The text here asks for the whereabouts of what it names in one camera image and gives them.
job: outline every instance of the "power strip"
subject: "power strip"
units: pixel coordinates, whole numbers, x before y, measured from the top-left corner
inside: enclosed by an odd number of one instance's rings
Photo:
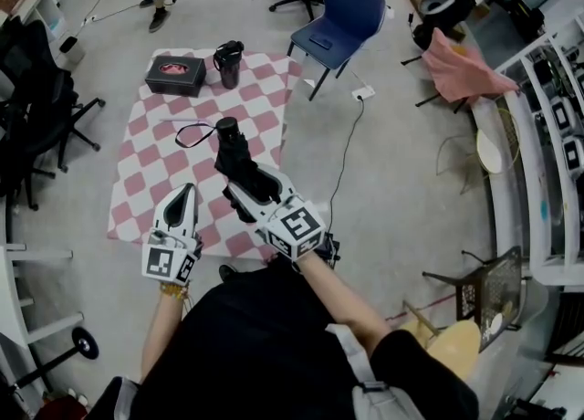
[[[373,90],[372,86],[365,86],[364,88],[353,90],[351,95],[355,100],[359,100],[359,96],[361,96],[363,100],[367,100],[375,95],[375,90]]]

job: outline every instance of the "bracelet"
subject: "bracelet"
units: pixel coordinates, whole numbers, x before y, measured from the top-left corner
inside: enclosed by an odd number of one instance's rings
[[[161,292],[163,295],[168,295],[174,299],[186,300],[189,298],[189,284],[183,287],[169,282],[161,282]]]

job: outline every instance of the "pink and white checkered cloth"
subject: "pink and white checkered cloth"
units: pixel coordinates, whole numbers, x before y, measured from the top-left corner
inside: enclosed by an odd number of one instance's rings
[[[152,55],[151,62],[158,55],[204,58],[207,77],[198,98],[153,94],[146,84],[140,87],[120,147],[109,207],[109,238],[143,242],[152,226],[155,206],[173,188],[190,182],[199,191],[197,230],[205,255],[261,259],[272,254],[223,197],[226,181],[214,168],[217,137],[183,149],[174,138],[189,122],[160,118],[177,115],[215,125],[223,117],[235,117],[252,158],[279,168],[284,109],[301,67],[283,54],[246,51],[239,85],[228,90],[214,67],[213,54],[213,49],[175,48]],[[205,128],[190,128],[181,134],[181,141],[196,142],[206,132]]]

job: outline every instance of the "sneaker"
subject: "sneaker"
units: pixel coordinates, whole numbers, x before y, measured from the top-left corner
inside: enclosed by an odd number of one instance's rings
[[[169,16],[169,14],[170,13],[163,7],[156,8],[156,11],[154,12],[154,17],[152,18],[152,22],[150,22],[148,30],[150,32],[156,32],[158,29],[160,29],[164,24],[164,21],[166,21],[166,18]]]
[[[139,7],[148,7],[154,4],[154,0],[142,0],[140,1]]]
[[[238,274],[238,272],[234,267],[229,266],[228,264],[222,264],[221,266],[219,266],[219,277],[223,282],[226,282],[235,274]]]

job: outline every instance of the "camera strap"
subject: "camera strap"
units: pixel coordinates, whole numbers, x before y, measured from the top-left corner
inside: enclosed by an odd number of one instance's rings
[[[193,145],[187,145],[184,142],[182,142],[179,137],[181,136],[181,133],[188,129],[188,128],[194,128],[195,126],[204,126],[205,128],[212,128],[209,132],[207,132],[199,141],[197,141],[195,144]],[[184,149],[191,149],[194,146],[198,146],[201,142],[203,142],[205,139],[207,139],[209,136],[211,136],[215,130],[217,128],[215,126],[213,126],[212,124],[209,124],[206,121],[197,121],[196,123],[193,124],[187,124],[186,126],[183,126],[182,128],[179,129],[179,131],[176,133],[176,137],[174,138],[174,142],[176,142],[178,145],[180,145],[182,148]]]

